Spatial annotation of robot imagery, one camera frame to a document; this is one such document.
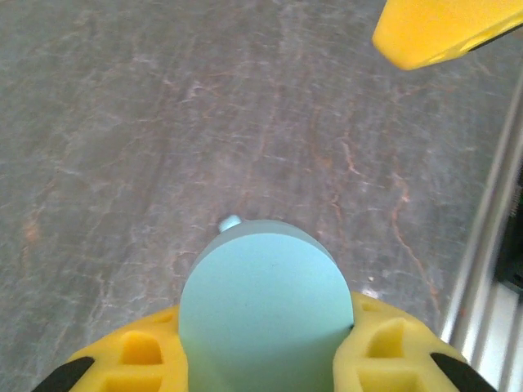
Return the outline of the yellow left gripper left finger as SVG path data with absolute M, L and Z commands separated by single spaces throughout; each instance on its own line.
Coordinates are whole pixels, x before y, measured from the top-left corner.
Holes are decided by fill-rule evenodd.
M 80 349 L 31 392 L 189 392 L 177 305 Z

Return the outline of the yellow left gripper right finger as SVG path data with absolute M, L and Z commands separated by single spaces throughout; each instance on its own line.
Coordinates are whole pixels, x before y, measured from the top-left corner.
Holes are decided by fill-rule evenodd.
M 351 294 L 354 327 L 333 359 L 333 392 L 497 392 L 453 346 L 385 302 Z

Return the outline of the blue earbud charging case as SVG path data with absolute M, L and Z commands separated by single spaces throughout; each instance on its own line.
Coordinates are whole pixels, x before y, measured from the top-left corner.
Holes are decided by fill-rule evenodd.
M 181 294 L 189 392 L 333 392 L 333 359 L 353 325 L 349 287 L 318 241 L 229 216 Z

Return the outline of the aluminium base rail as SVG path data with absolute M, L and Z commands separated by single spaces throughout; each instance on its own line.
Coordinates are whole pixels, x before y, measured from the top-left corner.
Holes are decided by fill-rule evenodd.
M 523 392 L 523 294 L 494 277 L 523 164 L 523 74 L 516 84 L 440 337 L 498 392 Z

